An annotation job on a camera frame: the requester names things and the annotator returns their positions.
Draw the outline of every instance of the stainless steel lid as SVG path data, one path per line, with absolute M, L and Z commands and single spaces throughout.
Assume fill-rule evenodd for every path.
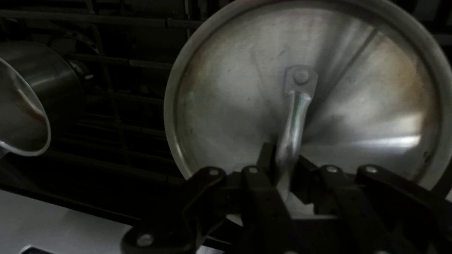
M 165 130 L 184 177 L 240 171 L 283 125 L 283 72 L 319 74 L 302 156 L 354 172 L 377 164 L 430 188 L 450 160 L 452 75 L 440 48 L 382 0 L 235 2 L 186 43 Z

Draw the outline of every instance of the dark background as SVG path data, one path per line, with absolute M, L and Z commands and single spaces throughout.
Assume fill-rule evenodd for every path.
M 0 41 L 38 41 L 86 67 L 83 117 L 38 158 L 0 161 L 4 189 L 132 222 L 183 180 L 163 133 L 165 84 L 189 36 L 231 0 L 14 0 Z M 452 2 L 398 0 L 452 57 Z

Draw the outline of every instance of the metal rack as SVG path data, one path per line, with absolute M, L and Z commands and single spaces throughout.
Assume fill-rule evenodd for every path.
M 182 177 L 170 158 L 163 134 L 165 82 L 176 54 L 189 36 L 228 2 L 0 3 L 0 40 L 43 43 L 67 60 L 81 62 L 88 71 L 84 81 L 83 119 L 64 136 L 53 140 L 49 153 L 40 158 L 9 158 L 14 165 L 22 168 L 21 177 L 36 182 L 36 174 L 26 168 L 70 164 L 73 168 L 88 168 L 91 174 L 98 171 L 104 175 L 103 185 L 108 185 L 108 172 L 124 181 L 129 180 L 124 184 L 129 195 L 141 192 L 134 189 L 136 180 L 165 188 L 180 182 Z M 394 0 L 394 3 L 420 20 L 452 60 L 452 2 Z M 57 192 L 64 188 L 66 180 L 59 180 L 60 175 L 53 171 L 47 172 L 46 178 L 52 185 L 60 187 L 47 188 L 50 184 L 39 178 L 43 181 L 40 189 Z M 74 192 L 71 199 L 77 199 L 77 195 L 87 201 L 88 194 L 81 191 Z

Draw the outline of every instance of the metal pot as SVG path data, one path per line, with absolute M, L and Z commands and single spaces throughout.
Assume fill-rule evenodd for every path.
M 35 157 L 53 133 L 73 123 L 83 92 L 73 69 L 52 50 L 32 43 L 0 44 L 0 147 Z
M 283 125 L 283 74 L 319 75 L 300 154 L 353 174 L 377 164 L 432 188 L 452 156 L 452 74 L 427 31 L 382 0 L 234 2 L 180 51 L 165 130 L 187 178 L 255 164 Z

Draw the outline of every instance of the stainless steel pot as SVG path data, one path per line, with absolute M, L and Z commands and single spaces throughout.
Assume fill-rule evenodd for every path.
M 0 147 L 23 157 L 42 154 L 52 133 L 79 117 L 83 93 L 73 69 L 32 43 L 0 44 Z
M 452 75 L 440 48 L 382 0 L 235 2 L 180 51 L 165 130 L 187 178 L 240 171 L 283 125 L 283 72 L 313 68 L 300 154 L 347 172 L 377 164 L 432 188 L 452 156 Z

